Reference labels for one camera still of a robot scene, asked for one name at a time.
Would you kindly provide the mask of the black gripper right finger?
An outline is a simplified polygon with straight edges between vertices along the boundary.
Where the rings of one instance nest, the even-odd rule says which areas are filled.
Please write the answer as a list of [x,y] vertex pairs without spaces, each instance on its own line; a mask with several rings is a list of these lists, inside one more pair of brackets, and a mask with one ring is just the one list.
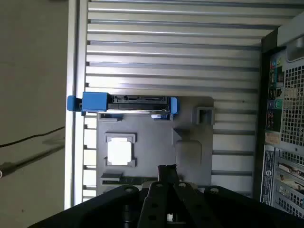
[[181,182],[175,165],[168,166],[168,179],[190,228],[302,228],[304,221],[220,186],[203,192]]

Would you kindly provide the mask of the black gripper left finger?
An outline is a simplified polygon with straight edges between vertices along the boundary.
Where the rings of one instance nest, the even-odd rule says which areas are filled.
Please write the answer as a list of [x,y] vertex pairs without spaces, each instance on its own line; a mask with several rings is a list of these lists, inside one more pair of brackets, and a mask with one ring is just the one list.
[[158,166],[158,180],[138,190],[122,185],[32,225],[34,228],[165,227],[171,165]]

